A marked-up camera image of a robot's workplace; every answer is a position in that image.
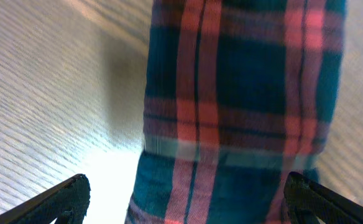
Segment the red navy plaid shirt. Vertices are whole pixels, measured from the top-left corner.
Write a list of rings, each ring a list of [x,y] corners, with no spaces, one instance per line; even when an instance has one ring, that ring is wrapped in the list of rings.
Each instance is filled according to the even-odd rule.
[[[154,1],[126,223],[289,223],[288,174],[318,179],[345,20],[343,0]]]

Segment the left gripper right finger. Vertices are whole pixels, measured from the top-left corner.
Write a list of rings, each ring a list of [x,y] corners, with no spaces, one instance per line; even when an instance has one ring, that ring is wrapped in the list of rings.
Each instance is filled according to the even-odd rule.
[[[284,197],[292,224],[363,224],[363,207],[305,176],[291,172]]]

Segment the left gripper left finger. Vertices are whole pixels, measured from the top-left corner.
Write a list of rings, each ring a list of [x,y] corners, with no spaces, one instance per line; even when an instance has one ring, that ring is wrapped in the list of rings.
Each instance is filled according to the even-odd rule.
[[[76,174],[0,214],[0,224],[82,224],[90,205],[90,191],[88,178]]]

